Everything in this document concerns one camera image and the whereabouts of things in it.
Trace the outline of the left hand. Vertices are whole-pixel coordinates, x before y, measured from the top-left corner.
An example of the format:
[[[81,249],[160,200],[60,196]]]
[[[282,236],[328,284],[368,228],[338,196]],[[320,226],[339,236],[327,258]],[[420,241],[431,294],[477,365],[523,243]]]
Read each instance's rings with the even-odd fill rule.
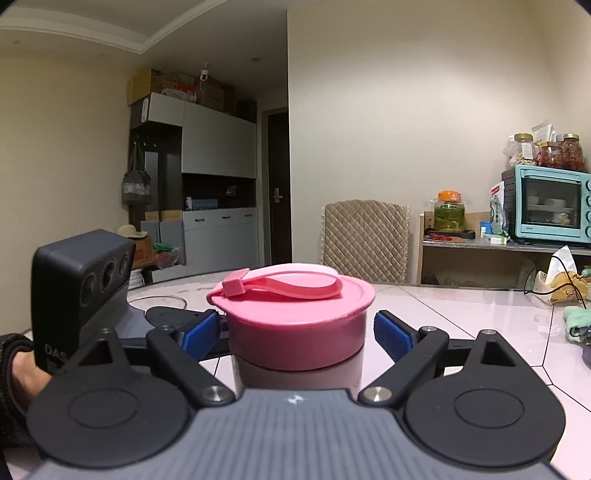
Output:
[[[16,405],[26,412],[34,397],[52,380],[52,376],[37,367],[32,351],[19,351],[11,363],[11,388]]]

